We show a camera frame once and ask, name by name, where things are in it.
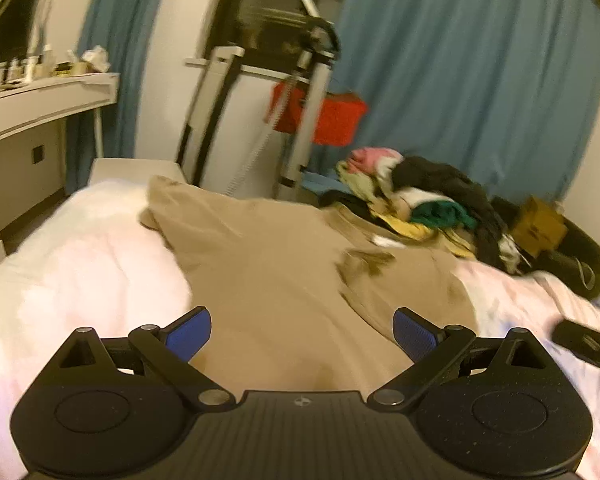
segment red bag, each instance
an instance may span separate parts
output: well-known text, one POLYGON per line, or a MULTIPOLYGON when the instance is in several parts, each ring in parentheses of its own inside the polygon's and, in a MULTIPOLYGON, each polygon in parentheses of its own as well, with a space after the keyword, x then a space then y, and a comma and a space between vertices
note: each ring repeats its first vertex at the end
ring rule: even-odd
MULTIPOLYGON (((267 117, 270 117, 273 112, 284 87, 284 81, 274 87, 267 117)), ((293 89, 289 104, 275 127, 277 131, 286 134, 296 133, 302 118, 302 100, 305 96, 305 89, 298 87, 293 89)), ((327 146, 347 146, 353 140, 358 123, 367 110, 366 103, 355 94, 327 94, 322 102, 314 143, 327 146)))

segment white hose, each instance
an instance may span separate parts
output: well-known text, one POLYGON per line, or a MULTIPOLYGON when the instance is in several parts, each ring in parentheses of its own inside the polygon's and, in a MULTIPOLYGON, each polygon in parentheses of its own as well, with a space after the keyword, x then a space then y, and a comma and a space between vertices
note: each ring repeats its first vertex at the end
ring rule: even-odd
POLYGON ((225 193, 227 196, 234 195, 234 193, 240 188, 240 186, 244 182, 244 179, 247 177, 247 174, 253 169, 253 165, 256 163, 256 160, 258 160, 258 157, 269 142, 271 134, 273 133, 273 129, 278 125, 278 122, 280 122, 280 118, 285 112, 286 106, 289 104, 289 100, 291 99, 291 92, 296 87, 296 84, 298 84, 299 77, 300 73, 296 71, 293 72, 292 75, 287 78, 282 95, 280 96, 280 99, 278 99, 276 107, 274 108, 273 113, 269 117, 269 121, 267 121, 267 123, 265 124, 262 134, 260 135, 260 139, 254 145, 245 163, 235 174, 234 178, 229 184, 229 187, 227 187, 225 193))

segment table leg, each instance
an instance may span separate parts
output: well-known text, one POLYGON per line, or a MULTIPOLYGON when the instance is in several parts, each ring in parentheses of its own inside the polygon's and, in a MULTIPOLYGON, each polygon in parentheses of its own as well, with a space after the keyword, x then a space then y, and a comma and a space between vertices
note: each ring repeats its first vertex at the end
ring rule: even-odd
POLYGON ((104 157, 104 144, 102 142, 102 111, 100 108, 93 110, 93 136, 96 140, 96 157, 104 157))

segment curtain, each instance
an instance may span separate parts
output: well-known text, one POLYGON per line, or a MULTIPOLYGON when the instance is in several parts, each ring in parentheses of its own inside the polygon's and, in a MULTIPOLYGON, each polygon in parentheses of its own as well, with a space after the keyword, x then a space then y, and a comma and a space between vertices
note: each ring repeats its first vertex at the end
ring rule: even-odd
MULTIPOLYGON (((110 72, 120 72, 118 103, 102 109, 105 156, 134 156, 136 119, 144 63, 160 0, 92 0, 78 53, 101 45, 110 72)), ((95 156, 93 113, 69 118, 66 133, 66 192, 87 184, 95 156)))
POLYGON ((346 0, 334 91, 369 105, 353 148, 446 162, 515 202, 560 197, 600 102, 598 0, 346 0))

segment floor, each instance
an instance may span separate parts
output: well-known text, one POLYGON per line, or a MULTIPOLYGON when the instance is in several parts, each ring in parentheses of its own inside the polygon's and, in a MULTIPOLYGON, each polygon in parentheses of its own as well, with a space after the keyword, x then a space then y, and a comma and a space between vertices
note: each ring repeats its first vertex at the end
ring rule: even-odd
POLYGON ((29 209, 24 215, 7 225, 7 227, 0 231, 0 238, 4 244, 4 251, 7 254, 12 254, 17 251, 20 244, 23 243, 33 231, 39 228, 47 218, 55 213, 65 200, 64 190, 58 190, 32 209, 29 209))

